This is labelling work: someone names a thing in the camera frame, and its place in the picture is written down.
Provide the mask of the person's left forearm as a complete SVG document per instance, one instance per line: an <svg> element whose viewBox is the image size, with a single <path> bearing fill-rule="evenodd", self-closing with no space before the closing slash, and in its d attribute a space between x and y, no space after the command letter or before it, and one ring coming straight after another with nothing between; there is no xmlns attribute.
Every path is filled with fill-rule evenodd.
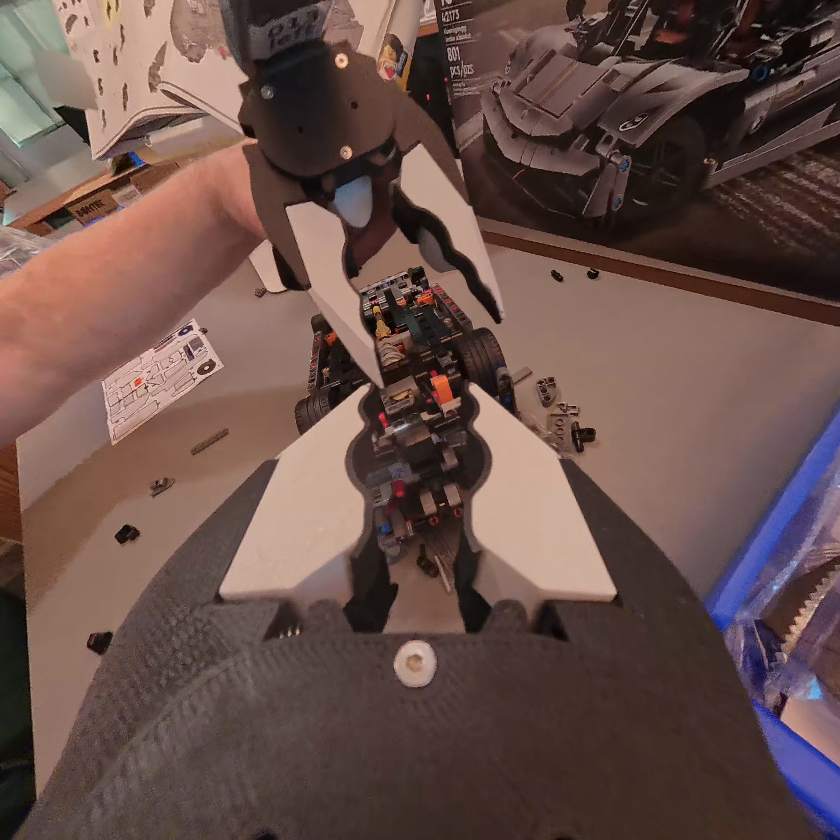
<svg viewBox="0 0 840 840"><path fill-rule="evenodd" d="M247 140L32 258L1 284L1 445L163 338L266 239Z"/></svg>

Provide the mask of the open instruction booklet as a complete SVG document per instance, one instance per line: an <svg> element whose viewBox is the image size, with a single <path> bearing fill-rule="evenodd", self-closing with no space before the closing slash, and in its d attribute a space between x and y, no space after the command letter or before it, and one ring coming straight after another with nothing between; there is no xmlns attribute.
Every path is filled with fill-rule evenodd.
<svg viewBox="0 0 840 840"><path fill-rule="evenodd" d="M84 112L91 156L120 154L179 121L207 116L243 132L245 73L231 55L220 2L51 2L69 68L80 76L70 105ZM361 26L348 2L332 21L357 48Z"/></svg>

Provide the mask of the colourful lego leaflet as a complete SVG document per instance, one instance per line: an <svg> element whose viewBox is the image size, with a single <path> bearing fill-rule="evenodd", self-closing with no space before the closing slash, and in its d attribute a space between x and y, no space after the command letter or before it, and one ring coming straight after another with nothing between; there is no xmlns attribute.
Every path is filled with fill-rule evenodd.
<svg viewBox="0 0 840 840"><path fill-rule="evenodd" d="M376 69L379 76L406 91L411 64L412 53L410 49L404 46L396 34L387 34L376 60Z"/></svg>

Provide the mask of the dark lego set box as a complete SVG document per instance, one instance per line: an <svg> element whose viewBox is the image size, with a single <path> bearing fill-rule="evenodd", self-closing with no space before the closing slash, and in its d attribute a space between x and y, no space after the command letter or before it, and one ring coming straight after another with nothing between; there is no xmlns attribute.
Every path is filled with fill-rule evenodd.
<svg viewBox="0 0 840 840"><path fill-rule="evenodd" d="M487 226L838 301L838 1L435 6Z"/></svg>

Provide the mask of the blue storage bin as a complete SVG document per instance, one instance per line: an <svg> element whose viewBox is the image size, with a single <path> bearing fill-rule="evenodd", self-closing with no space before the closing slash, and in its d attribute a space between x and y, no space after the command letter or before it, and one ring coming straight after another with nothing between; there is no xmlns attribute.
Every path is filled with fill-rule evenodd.
<svg viewBox="0 0 840 840"><path fill-rule="evenodd" d="M744 604L749 589L767 563L784 525L835 456L838 456L839 465L837 408L707 596L707 609L722 631L726 645L727 630L734 624L737 610ZM839 750L838 763L835 763L757 702L752 700L752 703L773 758L794 796L824 837L838 838Z"/></svg>

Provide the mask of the lego sticker sheet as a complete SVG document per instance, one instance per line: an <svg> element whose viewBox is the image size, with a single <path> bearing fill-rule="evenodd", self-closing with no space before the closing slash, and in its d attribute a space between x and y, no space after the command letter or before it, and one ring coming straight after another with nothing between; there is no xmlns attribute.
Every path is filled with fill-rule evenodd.
<svg viewBox="0 0 840 840"><path fill-rule="evenodd" d="M116 445L223 368L205 331L194 319L186 322L101 382L110 443Z"/></svg>

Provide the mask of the clear plastic bags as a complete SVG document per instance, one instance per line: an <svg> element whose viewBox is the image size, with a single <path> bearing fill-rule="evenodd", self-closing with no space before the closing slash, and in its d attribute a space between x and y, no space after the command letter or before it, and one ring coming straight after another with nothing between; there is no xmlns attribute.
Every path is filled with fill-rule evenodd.
<svg viewBox="0 0 840 840"><path fill-rule="evenodd" d="M784 525L726 639L750 698L838 763L838 456Z"/></svg>

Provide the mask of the cardboard box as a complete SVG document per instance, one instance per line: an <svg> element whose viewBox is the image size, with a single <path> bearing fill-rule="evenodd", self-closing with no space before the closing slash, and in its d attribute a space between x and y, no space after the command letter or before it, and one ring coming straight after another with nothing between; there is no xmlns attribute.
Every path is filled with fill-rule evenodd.
<svg viewBox="0 0 840 840"><path fill-rule="evenodd" d="M73 224L85 227L136 202L178 169L177 162L165 161L136 166L119 175L97 176L27 212L10 226L37 236Z"/></svg>

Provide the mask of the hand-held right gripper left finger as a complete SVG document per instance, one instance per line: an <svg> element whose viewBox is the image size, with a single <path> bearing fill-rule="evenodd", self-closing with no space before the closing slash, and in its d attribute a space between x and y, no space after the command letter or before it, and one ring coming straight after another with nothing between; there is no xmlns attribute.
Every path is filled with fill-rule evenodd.
<svg viewBox="0 0 840 840"><path fill-rule="evenodd" d="M370 443L363 385L276 458L219 588L225 602L273 600L303 614L336 602L356 632L384 630L398 592L353 461Z"/></svg>

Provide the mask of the grey lego car chassis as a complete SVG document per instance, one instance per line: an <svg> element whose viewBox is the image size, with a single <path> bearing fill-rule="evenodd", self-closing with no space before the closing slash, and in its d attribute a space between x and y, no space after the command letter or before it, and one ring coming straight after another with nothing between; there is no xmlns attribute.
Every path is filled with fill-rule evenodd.
<svg viewBox="0 0 840 840"><path fill-rule="evenodd" d="M421 570L454 563L436 531L459 525L484 467L468 429L467 384L512 414L516 396L500 344L474 327L458 303L413 267L359 291L384 387L371 401L371 441L357 475L372 505L372 531L388 566L420 542Z"/></svg>

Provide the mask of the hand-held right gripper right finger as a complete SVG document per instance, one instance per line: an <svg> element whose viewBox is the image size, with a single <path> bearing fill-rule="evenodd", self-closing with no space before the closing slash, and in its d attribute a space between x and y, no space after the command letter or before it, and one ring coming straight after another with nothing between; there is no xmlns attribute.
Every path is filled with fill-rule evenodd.
<svg viewBox="0 0 840 840"><path fill-rule="evenodd" d="M476 634L492 608L513 602L533 623L551 602L612 603L618 592L562 459L474 384L469 443L476 481L458 545L458 609Z"/></svg>

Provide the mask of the scattered loose lego pieces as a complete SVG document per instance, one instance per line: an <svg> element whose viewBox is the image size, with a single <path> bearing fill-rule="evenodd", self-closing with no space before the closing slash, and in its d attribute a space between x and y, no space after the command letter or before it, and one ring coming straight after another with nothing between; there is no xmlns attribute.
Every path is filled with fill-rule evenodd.
<svg viewBox="0 0 840 840"><path fill-rule="evenodd" d="M562 399L553 376L526 372L528 376L517 385L521 421L560 458L582 456L597 443L597 432L583 425L578 405Z"/></svg>

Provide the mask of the person's green sweater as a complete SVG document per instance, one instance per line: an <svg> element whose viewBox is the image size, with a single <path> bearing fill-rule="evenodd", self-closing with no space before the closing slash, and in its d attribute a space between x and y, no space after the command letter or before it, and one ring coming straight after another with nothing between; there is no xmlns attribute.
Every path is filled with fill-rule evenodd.
<svg viewBox="0 0 840 840"><path fill-rule="evenodd" d="M36 798L25 604L1 591L1 838L12 838Z"/></svg>

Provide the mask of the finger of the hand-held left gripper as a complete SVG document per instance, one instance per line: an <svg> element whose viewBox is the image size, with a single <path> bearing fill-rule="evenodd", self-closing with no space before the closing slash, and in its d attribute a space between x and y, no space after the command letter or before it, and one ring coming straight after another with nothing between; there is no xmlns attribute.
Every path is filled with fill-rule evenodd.
<svg viewBox="0 0 840 840"><path fill-rule="evenodd" d="M309 280L309 295L368 378L384 387L361 298L345 271L347 236L340 216L316 203L288 205L287 217Z"/></svg>
<svg viewBox="0 0 840 840"><path fill-rule="evenodd" d="M463 185L456 164L445 169L417 143L402 157L394 195L409 227L427 231L444 262L462 275L473 297L500 323L506 314L501 291Z"/></svg>

